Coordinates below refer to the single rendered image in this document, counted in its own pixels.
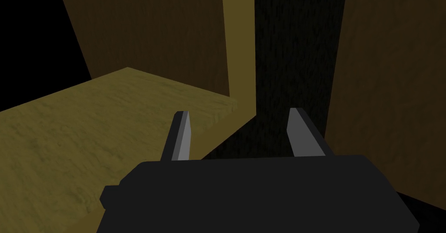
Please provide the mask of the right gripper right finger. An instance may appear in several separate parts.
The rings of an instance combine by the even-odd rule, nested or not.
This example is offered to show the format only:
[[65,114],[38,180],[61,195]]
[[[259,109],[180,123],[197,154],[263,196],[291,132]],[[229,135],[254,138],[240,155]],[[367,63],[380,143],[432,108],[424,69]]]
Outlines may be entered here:
[[290,108],[287,135],[295,157],[334,155],[302,108]]

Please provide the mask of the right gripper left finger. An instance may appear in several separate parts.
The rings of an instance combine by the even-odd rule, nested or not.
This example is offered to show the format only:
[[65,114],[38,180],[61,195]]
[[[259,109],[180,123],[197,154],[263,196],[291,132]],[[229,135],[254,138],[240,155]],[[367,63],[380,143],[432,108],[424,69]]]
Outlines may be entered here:
[[174,114],[161,161],[189,160],[191,126],[188,111]]

